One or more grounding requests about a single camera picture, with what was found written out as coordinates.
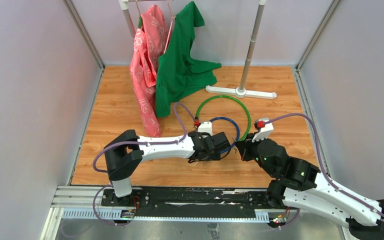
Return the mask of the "green cable lock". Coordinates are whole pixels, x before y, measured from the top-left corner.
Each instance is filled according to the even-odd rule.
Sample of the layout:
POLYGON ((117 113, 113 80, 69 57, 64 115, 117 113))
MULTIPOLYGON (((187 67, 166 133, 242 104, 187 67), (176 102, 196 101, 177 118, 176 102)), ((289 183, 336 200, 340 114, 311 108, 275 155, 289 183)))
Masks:
POLYGON ((232 119, 239 128, 238 140, 244 140, 250 133, 253 125, 251 113, 246 105, 234 96, 216 94, 205 99, 195 112, 195 117, 201 119, 201 113, 209 119, 224 117, 232 119))

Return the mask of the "blue cable lock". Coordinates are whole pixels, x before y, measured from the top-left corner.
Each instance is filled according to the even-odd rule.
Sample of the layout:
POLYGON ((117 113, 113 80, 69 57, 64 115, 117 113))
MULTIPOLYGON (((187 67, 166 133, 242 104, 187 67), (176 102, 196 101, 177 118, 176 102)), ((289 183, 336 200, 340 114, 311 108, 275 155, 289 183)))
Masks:
POLYGON ((230 146, 220 152, 222 157, 226 157, 228 152, 233 150, 235 142, 239 140, 241 136, 240 127, 233 119, 225 116, 214 117, 210 120, 210 122, 215 124, 216 130, 223 131, 227 135, 230 146))

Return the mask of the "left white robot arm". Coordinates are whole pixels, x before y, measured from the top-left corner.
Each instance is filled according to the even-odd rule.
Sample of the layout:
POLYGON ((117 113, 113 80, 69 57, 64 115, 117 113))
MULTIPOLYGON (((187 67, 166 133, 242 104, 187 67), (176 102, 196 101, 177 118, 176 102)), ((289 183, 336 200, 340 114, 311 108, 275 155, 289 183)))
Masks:
POLYGON ((174 137, 145 137, 127 130, 108 144, 103 155, 108 179, 113 189, 113 201, 122 207, 133 199, 130 177, 139 164, 166 158, 187 159, 189 163, 219 161, 231 144, 224 132, 191 131, 174 137))

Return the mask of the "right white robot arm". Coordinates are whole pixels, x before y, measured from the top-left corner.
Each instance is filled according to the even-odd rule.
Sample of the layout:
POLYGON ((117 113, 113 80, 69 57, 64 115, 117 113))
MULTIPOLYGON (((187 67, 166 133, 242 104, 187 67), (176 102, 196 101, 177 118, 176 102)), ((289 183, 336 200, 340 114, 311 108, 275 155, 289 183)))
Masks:
POLYGON ((347 228, 359 240, 384 240, 384 199, 360 195, 325 176, 314 164, 287 154, 285 147, 249 134, 235 146, 244 161, 254 160, 270 177, 266 204, 308 211, 347 228))

